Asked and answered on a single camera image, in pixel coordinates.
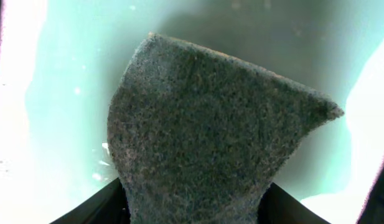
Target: blurry background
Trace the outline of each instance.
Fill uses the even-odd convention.
[[[0,217],[14,205],[26,206],[22,212],[30,220],[34,216],[33,223],[55,220],[116,178],[105,149],[108,105],[148,32],[255,63],[329,94],[344,109],[365,62],[384,38],[384,0],[32,0],[8,2],[6,8],[5,53],[0,57],[0,183],[7,185],[0,184],[0,192],[9,192],[4,186],[12,184],[22,189],[17,196],[27,199],[20,203],[13,195],[9,200],[10,193],[0,193]],[[384,83],[381,77],[383,73],[376,81]],[[363,88],[346,116],[306,138],[275,179],[332,223],[337,222],[336,211],[349,209],[349,199],[360,196],[361,204],[354,204],[362,206],[362,192],[375,177],[372,169],[361,191],[339,197],[360,185],[353,182],[354,163],[379,164],[384,150],[367,140],[367,132],[384,133],[371,120],[376,116],[376,124],[384,125],[373,104],[378,96],[382,100],[376,102],[384,104],[384,88],[372,90]],[[357,139],[367,140],[358,156],[347,128],[348,113],[355,114],[349,123],[360,127]],[[364,118],[368,126],[359,126]]]

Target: translucent surface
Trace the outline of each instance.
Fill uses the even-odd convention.
[[[362,70],[384,37],[384,1],[7,1],[3,29],[0,223],[51,222],[116,177],[107,109],[150,31],[261,65],[346,108],[275,181],[332,223],[356,219],[384,153],[384,56]]]

